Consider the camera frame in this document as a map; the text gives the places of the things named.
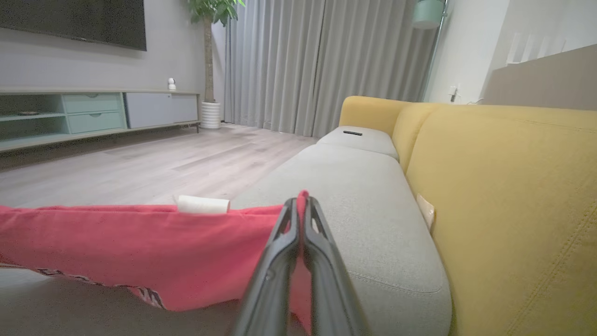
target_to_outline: wooden floor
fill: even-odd
[[[28,150],[0,158],[0,205],[173,204],[173,196],[232,199],[316,142],[225,124]]]

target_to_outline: red garment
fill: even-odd
[[[303,191],[297,199],[304,213]],[[241,299],[282,206],[180,213],[176,206],[0,206],[0,262],[190,310]],[[290,309],[310,330],[310,273],[301,258]]]

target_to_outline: green lampshade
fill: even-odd
[[[434,29],[444,15],[444,3],[440,0],[422,0],[414,7],[413,27],[417,29]]]

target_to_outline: beige headboard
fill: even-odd
[[[482,104],[597,111],[597,44],[493,71]]]

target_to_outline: tv stand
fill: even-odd
[[[0,90],[0,152],[160,127],[199,132],[198,99],[181,91]]]

